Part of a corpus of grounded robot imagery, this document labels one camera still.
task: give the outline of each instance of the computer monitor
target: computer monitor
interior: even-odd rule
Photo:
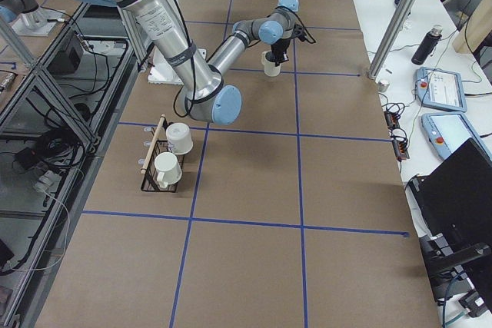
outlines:
[[[443,234],[454,252],[480,242],[492,247],[492,161],[473,138],[419,187],[419,205],[432,234]],[[490,310],[492,256],[466,263],[463,268]]]

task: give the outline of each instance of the black bottle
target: black bottle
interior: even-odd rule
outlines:
[[[422,40],[421,45],[412,57],[412,63],[415,65],[421,65],[425,62],[442,37],[442,31],[442,26],[434,25],[434,27],[424,36],[424,40]]]

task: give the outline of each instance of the blue bordered tablet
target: blue bordered tablet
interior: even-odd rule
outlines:
[[[467,111],[463,83],[457,72],[422,67],[417,70],[415,91],[424,107]]]
[[[421,119],[430,143],[443,159],[453,154],[470,137],[492,158],[480,135],[463,113],[428,113],[423,114]]]

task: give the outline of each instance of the robotic arm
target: robotic arm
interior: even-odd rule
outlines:
[[[35,30],[46,25],[47,19],[36,0],[0,0],[0,16],[7,23],[21,15],[26,28]]]
[[[302,37],[294,21],[298,0],[280,0],[267,18],[234,25],[232,35],[207,63],[168,0],[79,1],[130,11],[183,81],[178,101],[184,111],[195,120],[216,124],[230,124],[239,115],[241,93],[235,86],[224,85],[222,75],[249,44],[261,40],[272,45],[267,59],[280,65],[288,60],[290,40]]]

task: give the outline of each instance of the white table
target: white table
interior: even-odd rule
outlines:
[[[394,13],[394,0],[354,0],[354,3],[361,30],[364,33],[366,49],[376,52]],[[416,0],[392,50],[399,49],[405,45],[420,44],[422,38],[432,29],[433,25],[443,26],[443,38],[456,31],[454,23],[449,18],[440,0]],[[463,80],[479,81],[478,76],[471,69],[474,63],[473,56],[471,54],[458,54],[454,51],[452,42],[456,36],[457,32],[451,36],[449,44],[448,40],[439,42],[435,52],[427,58],[423,66],[456,71],[461,74]],[[416,50],[417,47],[415,46],[391,52],[380,74],[377,76],[377,81],[382,78],[390,81],[390,87],[385,92],[389,102],[410,103],[414,100],[415,71],[420,67],[411,63],[412,55]],[[372,60],[374,54],[369,53],[369,57]],[[482,82],[477,84],[464,82],[465,92],[479,94],[492,91],[492,87],[480,67],[475,64],[474,69],[481,76]],[[492,117],[492,96],[467,98],[467,106],[466,116],[478,134],[492,132],[492,121],[487,119]],[[437,156],[436,151],[431,147],[431,143],[422,130],[420,118],[415,119],[417,116],[420,117],[424,113],[433,111],[436,110],[422,108],[420,102],[416,100],[410,107],[405,109],[400,119],[400,126],[408,135],[411,134],[414,126],[409,147],[410,159],[404,161],[401,168],[403,182],[407,182],[415,174],[430,174],[442,162],[442,159]],[[492,137],[484,138],[484,142],[489,149],[492,149]],[[414,216],[417,232],[419,236],[423,236],[428,230],[424,226],[418,206],[411,194],[407,193],[407,199]],[[457,302],[458,298],[454,297],[452,301],[448,302],[446,308],[448,319],[463,309]],[[492,326],[492,314],[488,311],[480,318],[475,319],[466,316],[452,326],[456,328],[490,328]]]

